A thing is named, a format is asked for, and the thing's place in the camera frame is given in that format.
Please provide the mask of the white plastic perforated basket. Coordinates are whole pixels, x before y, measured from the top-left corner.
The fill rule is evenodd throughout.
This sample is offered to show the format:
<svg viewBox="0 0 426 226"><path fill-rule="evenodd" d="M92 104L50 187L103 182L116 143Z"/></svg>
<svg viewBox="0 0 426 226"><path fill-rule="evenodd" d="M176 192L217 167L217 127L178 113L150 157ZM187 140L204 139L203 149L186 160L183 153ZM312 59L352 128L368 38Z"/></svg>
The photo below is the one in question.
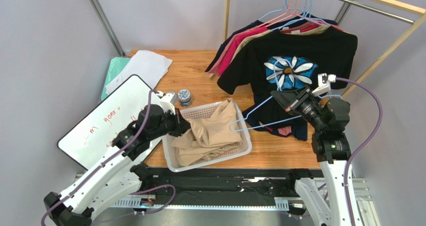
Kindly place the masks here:
<svg viewBox="0 0 426 226"><path fill-rule="evenodd" d="M232 98L183 109L181 115L190 123L189 130L182 136L162 138L167 167L172 172L206 167L252 151L242 112Z"/></svg>

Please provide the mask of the beige t shirt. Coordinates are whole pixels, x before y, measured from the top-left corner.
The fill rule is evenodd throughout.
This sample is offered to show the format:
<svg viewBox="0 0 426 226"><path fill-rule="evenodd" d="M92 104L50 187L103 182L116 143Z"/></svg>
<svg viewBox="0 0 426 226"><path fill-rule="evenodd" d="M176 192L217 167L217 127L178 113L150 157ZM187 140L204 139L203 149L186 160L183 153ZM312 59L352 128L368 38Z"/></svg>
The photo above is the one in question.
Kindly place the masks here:
<svg viewBox="0 0 426 226"><path fill-rule="evenodd" d="M181 167L212 159L240 147L243 139L237 126L237 109L233 99L228 98L218 105L210 117L186 117L189 129L177 137L171 146L177 151L177 163Z"/></svg>

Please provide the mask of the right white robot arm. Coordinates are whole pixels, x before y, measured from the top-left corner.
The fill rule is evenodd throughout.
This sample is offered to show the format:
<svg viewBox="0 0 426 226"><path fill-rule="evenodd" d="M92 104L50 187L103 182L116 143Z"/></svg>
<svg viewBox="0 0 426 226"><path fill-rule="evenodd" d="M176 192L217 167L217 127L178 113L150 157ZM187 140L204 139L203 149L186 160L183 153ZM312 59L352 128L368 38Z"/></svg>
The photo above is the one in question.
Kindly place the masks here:
<svg viewBox="0 0 426 226"><path fill-rule="evenodd" d="M295 192L301 197L316 226L361 226L363 221L351 177L352 155L344 133L350 121L350 104L339 97L331 97L321 105L320 97L310 88L293 91L272 91L271 96L290 115L301 116L314 128L312 150L325 179L328 199L325 200L307 169L290 175Z"/></svg>

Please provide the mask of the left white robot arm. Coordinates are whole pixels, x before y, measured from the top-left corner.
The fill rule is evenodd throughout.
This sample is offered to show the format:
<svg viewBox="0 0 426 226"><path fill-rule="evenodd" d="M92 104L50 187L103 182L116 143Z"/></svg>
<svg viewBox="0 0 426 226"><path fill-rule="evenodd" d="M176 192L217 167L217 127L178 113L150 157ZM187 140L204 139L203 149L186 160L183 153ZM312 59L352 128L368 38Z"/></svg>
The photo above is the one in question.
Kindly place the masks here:
<svg viewBox="0 0 426 226"><path fill-rule="evenodd" d="M148 104L80 179L60 193L44 197L46 213L41 225L50 218L57 226L90 226L100 213L139 191L151 177L144 153L152 141L167 135L182 136L190 127L178 108Z"/></svg>

